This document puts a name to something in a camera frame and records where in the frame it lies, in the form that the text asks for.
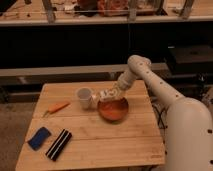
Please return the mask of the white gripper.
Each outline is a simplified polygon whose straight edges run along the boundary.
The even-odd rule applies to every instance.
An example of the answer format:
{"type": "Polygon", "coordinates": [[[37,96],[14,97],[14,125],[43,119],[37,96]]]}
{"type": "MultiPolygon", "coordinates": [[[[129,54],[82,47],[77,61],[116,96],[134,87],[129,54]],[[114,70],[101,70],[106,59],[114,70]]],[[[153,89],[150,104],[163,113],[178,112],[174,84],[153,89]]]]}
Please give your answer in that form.
{"type": "Polygon", "coordinates": [[[117,87],[120,91],[129,90],[134,83],[134,75],[130,72],[122,73],[117,80],[117,87]]]}

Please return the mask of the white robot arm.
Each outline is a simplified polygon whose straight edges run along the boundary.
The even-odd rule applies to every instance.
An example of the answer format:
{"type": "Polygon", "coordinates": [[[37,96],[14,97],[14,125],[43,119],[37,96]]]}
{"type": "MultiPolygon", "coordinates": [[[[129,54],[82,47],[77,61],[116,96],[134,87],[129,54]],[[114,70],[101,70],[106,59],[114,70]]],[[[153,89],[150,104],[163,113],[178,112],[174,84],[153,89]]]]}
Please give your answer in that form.
{"type": "Polygon", "coordinates": [[[118,78],[118,86],[127,91],[137,78],[167,110],[164,171],[213,171],[213,117],[209,109],[156,75],[148,58],[132,55],[118,78]]]}

